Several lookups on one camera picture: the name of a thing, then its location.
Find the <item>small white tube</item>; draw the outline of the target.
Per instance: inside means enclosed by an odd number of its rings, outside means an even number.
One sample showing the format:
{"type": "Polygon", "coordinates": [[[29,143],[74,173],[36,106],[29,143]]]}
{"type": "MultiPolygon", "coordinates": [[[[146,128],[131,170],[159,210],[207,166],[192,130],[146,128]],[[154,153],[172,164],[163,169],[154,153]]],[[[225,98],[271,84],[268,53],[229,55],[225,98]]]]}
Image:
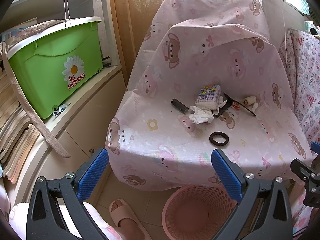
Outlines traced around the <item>small white tube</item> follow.
{"type": "Polygon", "coordinates": [[[258,107],[259,107],[259,104],[257,102],[255,102],[252,106],[252,112],[255,113],[255,111],[257,110],[258,107]]]}

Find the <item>white thread spool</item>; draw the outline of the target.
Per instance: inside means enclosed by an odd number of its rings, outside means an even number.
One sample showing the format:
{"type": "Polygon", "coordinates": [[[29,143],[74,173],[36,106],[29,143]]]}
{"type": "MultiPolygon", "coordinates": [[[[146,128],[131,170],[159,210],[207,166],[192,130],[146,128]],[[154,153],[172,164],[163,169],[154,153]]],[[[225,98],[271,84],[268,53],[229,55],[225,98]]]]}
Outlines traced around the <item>white thread spool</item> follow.
{"type": "Polygon", "coordinates": [[[255,96],[248,96],[248,97],[244,98],[243,104],[245,106],[251,106],[251,105],[255,104],[256,101],[257,101],[257,98],[255,96]]]}

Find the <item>white tissue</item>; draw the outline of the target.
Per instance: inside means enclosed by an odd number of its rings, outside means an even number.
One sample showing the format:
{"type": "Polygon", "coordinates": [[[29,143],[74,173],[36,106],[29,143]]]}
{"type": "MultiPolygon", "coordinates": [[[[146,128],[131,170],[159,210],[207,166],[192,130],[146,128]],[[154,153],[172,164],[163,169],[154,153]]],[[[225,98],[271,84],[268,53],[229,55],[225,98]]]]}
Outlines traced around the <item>white tissue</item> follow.
{"type": "Polygon", "coordinates": [[[190,106],[189,119],[194,124],[210,124],[214,120],[214,116],[211,110],[202,109],[197,106],[190,106]]]}
{"type": "Polygon", "coordinates": [[[222,108],[227,102],[228,100],[225,100],[223,96],[219,96],[219,99],[217,101],[217,107],[222,108]]]}

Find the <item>colourful tissue pack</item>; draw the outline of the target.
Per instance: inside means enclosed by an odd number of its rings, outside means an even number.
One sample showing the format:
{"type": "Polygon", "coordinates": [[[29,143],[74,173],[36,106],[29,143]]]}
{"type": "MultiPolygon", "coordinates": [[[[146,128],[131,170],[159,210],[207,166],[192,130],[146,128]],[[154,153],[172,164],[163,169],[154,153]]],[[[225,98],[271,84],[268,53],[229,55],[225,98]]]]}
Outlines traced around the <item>colourful tissue pack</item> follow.
{"type": "Polygon", "coordinates": [[[219,105],[220,96],[221,96],[220,85],[203,86],[195,101],[195,106],[199,108],[216,110],[219,105]]]}

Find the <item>black sachet wrapper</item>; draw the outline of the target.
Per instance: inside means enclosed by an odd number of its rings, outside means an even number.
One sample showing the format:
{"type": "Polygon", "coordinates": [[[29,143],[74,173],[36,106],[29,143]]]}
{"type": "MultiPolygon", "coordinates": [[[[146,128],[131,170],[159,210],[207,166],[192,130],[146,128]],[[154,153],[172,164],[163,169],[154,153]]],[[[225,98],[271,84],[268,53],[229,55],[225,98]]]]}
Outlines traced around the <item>black sachet wrapper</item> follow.
{"type": "Polygon", "coordinates": [[[223,107],[219,107],[219,112],[214,115],[215,118],[220,117],[229,107],[233,105],[232,101],[227,101],[223,107]]]}

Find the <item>pink plastic waste basket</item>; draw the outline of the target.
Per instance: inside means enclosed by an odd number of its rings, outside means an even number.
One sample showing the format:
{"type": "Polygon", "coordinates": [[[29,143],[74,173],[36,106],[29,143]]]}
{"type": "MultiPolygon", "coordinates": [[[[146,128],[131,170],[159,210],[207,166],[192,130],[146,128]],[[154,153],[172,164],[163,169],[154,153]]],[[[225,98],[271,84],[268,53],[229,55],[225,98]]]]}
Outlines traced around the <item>pink plastic waste basket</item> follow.
{"type": "Polygon", "coordinates": [[[212,239],[235,206],[222,186],[185,186],[164,205],[162,226],[172,240],[212,239]]]}

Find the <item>left foot pink slipper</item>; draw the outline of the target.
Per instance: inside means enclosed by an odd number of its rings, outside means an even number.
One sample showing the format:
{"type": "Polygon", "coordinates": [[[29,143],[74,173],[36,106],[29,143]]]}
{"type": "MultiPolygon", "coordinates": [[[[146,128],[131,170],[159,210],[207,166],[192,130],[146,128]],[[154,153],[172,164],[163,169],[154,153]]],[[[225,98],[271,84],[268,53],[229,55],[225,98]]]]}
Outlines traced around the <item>left foot pink slipper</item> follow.
{"type": "Polygon", "coordinates": [[[119,233],[121,239],[152,240],[125,200],[114,200],[109,206],[109,213],[116,226],[114,229],[119,233]]]}

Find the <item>stack of books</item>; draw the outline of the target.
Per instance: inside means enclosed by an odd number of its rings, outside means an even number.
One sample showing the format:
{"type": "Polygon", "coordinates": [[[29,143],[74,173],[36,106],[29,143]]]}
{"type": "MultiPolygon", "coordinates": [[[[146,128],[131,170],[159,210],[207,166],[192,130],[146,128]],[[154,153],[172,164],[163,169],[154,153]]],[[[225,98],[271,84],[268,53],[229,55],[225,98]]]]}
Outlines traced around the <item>stack of books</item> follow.
{"type": "Polygon", "coordinates": [[[9,78],[1,70],[1,176],[12,184],[18,181],[40,133],[20,105],[9,78]]]}

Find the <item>printed strawberry quilt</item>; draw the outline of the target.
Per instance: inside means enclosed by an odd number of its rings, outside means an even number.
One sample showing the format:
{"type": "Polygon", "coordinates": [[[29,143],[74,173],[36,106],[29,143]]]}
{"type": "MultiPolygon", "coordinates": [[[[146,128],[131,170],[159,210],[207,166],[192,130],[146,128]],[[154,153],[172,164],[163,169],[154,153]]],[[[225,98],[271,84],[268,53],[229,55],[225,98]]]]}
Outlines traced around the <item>printed strawberry quilt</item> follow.
{"type": "Polygon", "coordinates": [[[319,142],[319,39],[290,28],[279,55],[291,88],[293,111],[307,141],[319,142]]]}

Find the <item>white cabinet shelf unit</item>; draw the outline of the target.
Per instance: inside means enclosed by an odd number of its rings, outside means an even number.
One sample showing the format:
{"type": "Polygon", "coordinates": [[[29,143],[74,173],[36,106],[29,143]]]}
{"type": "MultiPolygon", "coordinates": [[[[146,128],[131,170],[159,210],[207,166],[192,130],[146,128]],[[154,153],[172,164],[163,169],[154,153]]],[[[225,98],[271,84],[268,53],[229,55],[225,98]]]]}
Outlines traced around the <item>white cabinet shelf unit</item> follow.
{"type": "Polygon", "coordinates": [[[4,180],[11,205],[29,202],[37,177],[57,179],[67,172],[74,172],[105,144],[108,124],[125,91],[126,70],[121,66],[122,55],[117,45],[119,33],[112,18],[115,13],[114,1],[101,0],[101,8],[106,40],[110,46],[107,67],[67,99],[69,105],[62,114],[45,121],[71,156],[59,156],[39,136],[24,162],[17,182],[12,184],[4,180]]]}

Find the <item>pink cartoon bed sheet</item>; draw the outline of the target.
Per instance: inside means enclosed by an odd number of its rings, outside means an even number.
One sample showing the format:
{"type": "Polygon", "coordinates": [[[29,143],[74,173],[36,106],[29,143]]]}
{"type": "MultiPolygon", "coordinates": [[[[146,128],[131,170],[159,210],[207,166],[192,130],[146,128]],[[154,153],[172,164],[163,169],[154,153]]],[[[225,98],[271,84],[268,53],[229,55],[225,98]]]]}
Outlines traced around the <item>pink cartoon bed sheet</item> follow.
{"type": "Polygon", "coordinates": [[[290,163],[315,159],[293,111],[286,70],[269,42],[257,0],[164,0],[138,52],[127,91],[112,119],[106,148],[115,176],[143,191],[216,186],[214,132],[229,136],[227,157],[259,178],[293,177],[290,163]],[[176,98],[195,106],[203,86],[220,85],[243,104],[255,96],[257,117],[229,107],[194,124],[176,98]]]}

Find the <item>green plastic storage box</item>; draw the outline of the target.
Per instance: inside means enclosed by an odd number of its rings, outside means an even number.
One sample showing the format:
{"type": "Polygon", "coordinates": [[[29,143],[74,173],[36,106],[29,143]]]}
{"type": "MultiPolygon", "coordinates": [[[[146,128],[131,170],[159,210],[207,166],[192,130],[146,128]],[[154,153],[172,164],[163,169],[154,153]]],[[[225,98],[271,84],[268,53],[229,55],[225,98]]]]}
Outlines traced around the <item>green plastic storage box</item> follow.
{"type": "Polygon", "coordinates": [[[10,66],[29,103],[48,118],[103,68],[97,16],[59,23],[12,46],[10,66]]]}

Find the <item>wooden door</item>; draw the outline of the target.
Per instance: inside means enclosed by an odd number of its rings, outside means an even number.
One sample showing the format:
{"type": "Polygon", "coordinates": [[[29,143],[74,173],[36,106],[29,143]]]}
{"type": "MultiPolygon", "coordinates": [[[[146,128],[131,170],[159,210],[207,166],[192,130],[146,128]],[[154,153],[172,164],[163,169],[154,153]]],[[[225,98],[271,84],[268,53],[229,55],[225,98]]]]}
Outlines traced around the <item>wooden door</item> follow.
{"type": "Polygon", "coordinates": [[[151,20],[163,0],[110,0],[118,54],[125,83],[151,20]]]}

